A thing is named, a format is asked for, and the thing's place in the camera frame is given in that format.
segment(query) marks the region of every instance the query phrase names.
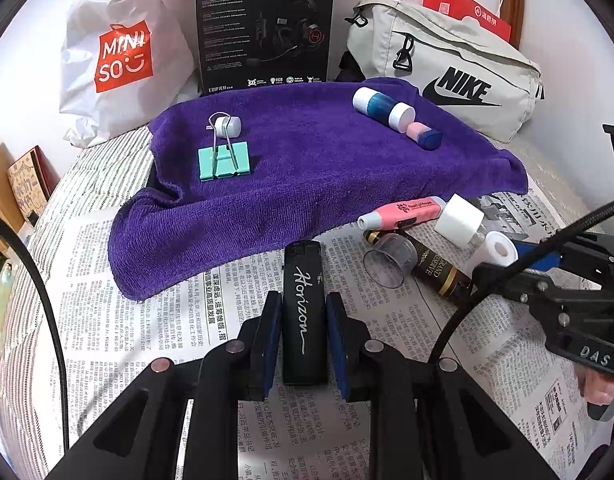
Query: pink eraser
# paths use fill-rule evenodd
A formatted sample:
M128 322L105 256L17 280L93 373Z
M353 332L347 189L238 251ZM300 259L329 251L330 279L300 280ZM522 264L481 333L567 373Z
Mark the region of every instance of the pink eraser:
M431 128L429 126L426 126L426 124L423 123L411 123L407 127L407 137L415 142L418 142L418 137L421 134L428 132L430 129Z

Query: bed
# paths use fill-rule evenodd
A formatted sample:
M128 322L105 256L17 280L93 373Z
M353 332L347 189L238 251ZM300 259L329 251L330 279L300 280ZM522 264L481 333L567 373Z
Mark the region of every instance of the bed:
M30 251L45 280L62 238L64 223L88 212L122 205L148 181L152 156L151 134L145 126L81 152L53 193L36 225ZM584 206L548 167L539 153L516 137L511 145L528 166L565 221L584 212ZM1 400L4 435L12 464L21 479L40 479L50 468L39 431L38 413L31 396L33 368L51 359L50 348L38 348L42 307L26 272L18 272L4 327L1 363Z

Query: headset image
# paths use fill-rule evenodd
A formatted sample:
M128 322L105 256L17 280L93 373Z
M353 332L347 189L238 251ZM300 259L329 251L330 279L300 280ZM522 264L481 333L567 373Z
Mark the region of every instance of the headset image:
M249 57L246 64L257 67L285 56L296 57L316 50L325 39L318 24L318 9L314 0L288 0L282 16L275 20L264 17L262 11L256 20L255 40L259 52L269 57Z

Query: white logo on red bag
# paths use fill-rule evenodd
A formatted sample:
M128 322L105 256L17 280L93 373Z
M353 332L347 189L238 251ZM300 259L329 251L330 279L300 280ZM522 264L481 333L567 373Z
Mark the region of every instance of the white logo on red bag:
M100 36L96 93L106 92L153 75L151 33L142 20L131 27L116 23Z

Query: purple towel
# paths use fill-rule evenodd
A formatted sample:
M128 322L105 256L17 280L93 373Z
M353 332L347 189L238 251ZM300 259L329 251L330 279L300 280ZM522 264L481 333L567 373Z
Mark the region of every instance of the purple towel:
M416 109L444 133L422 150L358 113L369 86ZM209 116L242 119L251 174L201 182ZM404 80L312 83L229 91L171 107L149 125L159 190L145 188L114 220L109 262L120 291L144 300L231 260L279 249L397 200L527 192L522 163L418 95Z

